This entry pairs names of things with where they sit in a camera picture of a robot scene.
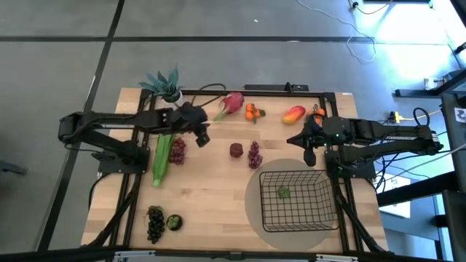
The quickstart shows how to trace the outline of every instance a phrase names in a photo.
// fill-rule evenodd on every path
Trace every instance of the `dark grape bunch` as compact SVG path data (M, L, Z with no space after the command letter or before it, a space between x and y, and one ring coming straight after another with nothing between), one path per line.
M259 154L259 144L255 141L250 145L248 159L249 167L252 169L259 168L262 164L262 156Z
M173 141L172 151L168 161L174 164L183 164L184 163L184 154L186 153L186 144L183 141L183 138L179 137Z
M165 231L165 224L163 223L163 214L160 209L150 208L148 211L149 216L149 230L147 231L147 240L155 244L159 241L163 231Z

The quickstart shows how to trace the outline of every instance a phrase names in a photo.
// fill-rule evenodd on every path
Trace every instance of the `gray floor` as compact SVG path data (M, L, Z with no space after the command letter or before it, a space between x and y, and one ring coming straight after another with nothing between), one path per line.
M359 116L366 119L384 119L388 111L411 117L415 107L437 110L439 100L392 96L397 88L422 88L424 77L459 68L436 9L392 4L366 16L350 11L344 0L303 1L376 36L381 44L376 46L375 60L359 63L344 42L113 43L93 110L113 111L121 87L137 87L147 71L168 71L175 64L180 84L187 88L222 82L237 89L244 84L290 81L308 84L314 91L352 92ZM0 1L0 36L106 36L116 6L117 0ZM362 7L376 9L380 4ZM125 3L116 35L353 36L355 32L295 1L133 0ZM357 54L372 56L370 44L351 45ZM0 43L0 159L29 169L24 177L0 176L0 253L36 246L65 158L56 138L58 120L82 110L102 47L103 43ZM431 127L445 130L440 114L432 117ZM448 145L445 135L441 141ZM423 160L397 165L411 167ZM452 170L451 160L444 163L447 170L439 170L435 163L416 172L432 176ZM89 154L79 154L52 249L79 245L96 169ZM394 243L406 236L387 235L396 253L431 256L429 245L399 247Z

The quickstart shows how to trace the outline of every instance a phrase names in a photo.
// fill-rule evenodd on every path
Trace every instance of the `wooden table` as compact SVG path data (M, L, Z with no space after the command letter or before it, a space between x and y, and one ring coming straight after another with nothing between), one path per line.
M138 107L138 88L121 90L117 113L135 113ZM207 101L210 96L197 96L195 104ZM356 107L352 94L336 93L339 115L356 117ZM240 159L229 156L231 143L241 143L247 152L255 140L260 146L264 162L282 158L302 161L303 149L288 145L285 140L301 131L303 119L294 125L284 125L282 115L292 106L303 105L307 109L317 103L317 98L245 97L245 103L255 103L267 115L257 124L247 122L244 106L241 112L227 116L223 122L213 123L208 128L211 141L198 148L193 134L185 134L187 154L184 165L170 165L165 180L159 188L152 186L152 174L143 175L135 213L130 246L144 249L170 250L242 250L274 251L260 239L251 228L245 213L245 188L254 170L248 167L246 155ZM165 104L158 100L156 107ZM204 107L209 119L218 113L218 103ZM129 140L131 130L112 130L110 136ZM151 161L157 136L149 139ZM323 149L315 151L316 169L325 169ZM122 175L110 175L95 188L92 206L87 217L82 244L91 242L114 214L122 182ZM352 179L352 186L358 217L377 243L387 249L379 206L374 189L363 179ZM161 206L165 217L179 214L183 217L183 228L177 232L166 231L155 245L147 240L147 220L144 215L151 205ZM117 244L122 243L126 217L120 224ZM349 245L355 249L350 220L346 218ZM328 237L309 252L340 253L339 230L333 230Z

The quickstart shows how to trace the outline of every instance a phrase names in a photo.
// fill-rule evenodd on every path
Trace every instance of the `green cucumber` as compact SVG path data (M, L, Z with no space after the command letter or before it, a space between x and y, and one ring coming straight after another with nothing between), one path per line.
M168 171L168 157L172 149L173 135L159 135L152 165L153 186L160 186Z

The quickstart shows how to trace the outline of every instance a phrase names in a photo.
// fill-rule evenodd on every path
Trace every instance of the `wire basket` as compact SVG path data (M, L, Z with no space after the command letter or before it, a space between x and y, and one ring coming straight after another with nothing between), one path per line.
M262 172L262 226L267 232L338 228L331 182L325 170Z

